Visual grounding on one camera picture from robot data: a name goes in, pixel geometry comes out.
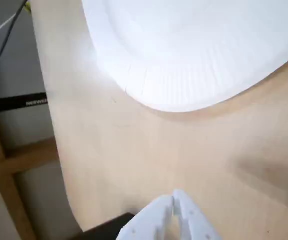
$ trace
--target light wood tabletop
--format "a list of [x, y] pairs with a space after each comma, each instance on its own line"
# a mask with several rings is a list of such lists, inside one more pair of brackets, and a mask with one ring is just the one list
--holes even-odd
[[149, 109], [96, 66], [79, 0], [32, 0], [67, 197], [83, 230], [185, 190], [223, 239], [288, 240], [288, 63], [189, 113]]

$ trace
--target black cable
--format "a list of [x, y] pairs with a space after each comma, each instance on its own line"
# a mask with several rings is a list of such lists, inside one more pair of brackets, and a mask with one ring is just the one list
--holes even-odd
[[36, 105], [47, 104], [46, 93], [38, 92], [21, 96], [9, 96], [0, 98], [0, 112], [13, 109], [27, 108]]
[[6, 46], [7, 42], [8, 42], [8, 39], [9, 39], [10, 33], [12, 32], [14, 23], [16, 22], [19, 14], [20, 14], [20, 12], [22, 11], [22, 9], [23, 9], [23, 7], [24, 7], [24, 5], [25, 5], [26, 2], [27, 2], [27, 0], [24, 0], [24, 1], [20, 4], [19, 9], [16, 11], [14, 18], [12, 19], [12, 21], [11, 21], [10, 24], [9, 24], [9, 27], [8, 27], [6, 36], [5, 36], [4, 41], [3, 41], [2, 45], [1, 45], [1, 48], [0, 48], [0, 56], [2, 55], [2, 53], [3, 53], [3, 51], [4, 51], [4, 48], [5, 48], [5, 46]]

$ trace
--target white paper plate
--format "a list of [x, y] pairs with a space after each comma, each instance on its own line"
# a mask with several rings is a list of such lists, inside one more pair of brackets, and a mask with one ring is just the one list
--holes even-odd
[[82, 0], [98, 61], [133, 98], [187, 112], [288, 61], [288, 0]]

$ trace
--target wooden shelf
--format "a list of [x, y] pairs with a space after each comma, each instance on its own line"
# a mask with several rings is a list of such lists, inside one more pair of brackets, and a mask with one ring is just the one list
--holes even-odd
[[54, 138], [24, 145], [6, 153], [6, 160], [0, 161], [0, 177], [36, 168], [54, 160], [58, 160]]

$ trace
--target wooden frame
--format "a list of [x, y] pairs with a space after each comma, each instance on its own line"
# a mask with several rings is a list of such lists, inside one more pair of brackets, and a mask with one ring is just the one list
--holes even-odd
[[13, 174], [57, 159], [54, 138], [21, 146], [6, 153], [0, 144], [0, 194], [21, 239], [35, 240], [37, 236], [27, 216]]

